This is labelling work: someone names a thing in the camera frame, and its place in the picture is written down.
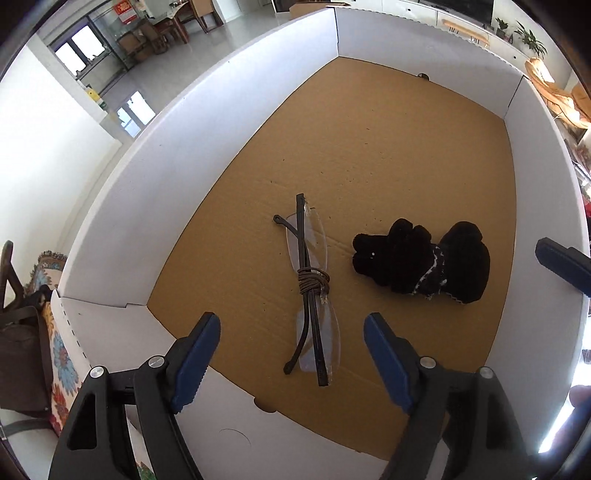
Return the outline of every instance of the eyeglasses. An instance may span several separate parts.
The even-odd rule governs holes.
[[[308,206],[302,193],[295,199],[296,213],[287,219],[273,217],[275,223],[286,228],[291,266],[298,274],[303,298],[295,322],[297,345],[283,371],[289,375],[299,360],[300,369],[316,371],[318,385],[325,387],[340,362],[339,324],[328,298],[326,236],[316,209]]]

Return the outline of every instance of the metal screw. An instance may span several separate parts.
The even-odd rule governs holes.
[[[148,360],[148,365],[152,368],[158,368],[164,365],[164,357],[160,355],[153,356],[150,360]]]
[[[482,378],[486,378],[487,380],[490,380],[491,378],[493,378],[495,376],[495,373],[492,371],[492,369],[490,369],[488,367],[482,367],[480,369],[480,376]]]
[[[421,366],[425,368],[435,368],[435,365],[437,365],[437,362],[430,356],[421,357]]]
[[[92,378],[99,378],[102,376],[102,374],[105,373],[105,369],[102,367],[94,367],[91,371],[90,371],[90,376]]]

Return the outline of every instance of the dining table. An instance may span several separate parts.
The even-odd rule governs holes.
[[[179,16],[181,10],[187,5],[190,6],[189,1],[178,3],[174,7],[168,7],[165,14],[156,18],[150,18],[150,23],[159,33],[165,34],[171,32],[173,37],[180,38],[183,43],[189,43],[189,32],[187,32]]]

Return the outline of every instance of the string tied around glasses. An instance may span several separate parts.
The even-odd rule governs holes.
[[[300,294],[313,291],[325,299],[330,291],[330,275],[316,267],[304,267],[297,271],[297,279],[300,283]]]

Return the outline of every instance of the hole in cardboard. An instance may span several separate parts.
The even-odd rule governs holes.
[[[277,410],[273,407],[271,407],[269,404],[265,403],[263,400],[261,400],[260,398],[256,398],[254,399],[255,405],[262,411],[267,412],[267,413],[275,413]]]

